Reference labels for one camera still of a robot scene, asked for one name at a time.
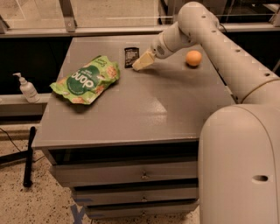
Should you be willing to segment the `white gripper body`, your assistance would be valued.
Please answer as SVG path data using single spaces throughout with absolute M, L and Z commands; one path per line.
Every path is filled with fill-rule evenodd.
M 195 41 L 184 34 L 179 23 L 171 25 L 159 33 L 152 41 L 148 54 L 153 58 L 166 59 L 182 48 L 193 46 Z

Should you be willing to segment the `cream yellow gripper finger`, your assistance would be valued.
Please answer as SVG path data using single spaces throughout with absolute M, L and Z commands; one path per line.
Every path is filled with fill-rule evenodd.
M 148 49 L 133 63 L 132 68 L 135 71 L 140 71 L 147 66 L 152 65 L 155 58 L 155 53 L 151 49 Z

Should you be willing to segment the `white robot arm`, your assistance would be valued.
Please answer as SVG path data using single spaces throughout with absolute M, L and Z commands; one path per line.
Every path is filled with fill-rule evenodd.
M 219 30 L 204 5 L 185 4 L 133 67 L 199 44 L 236 103 L 214 112 L 199 137 L 200 224 L 280 224 L 280 79 Z

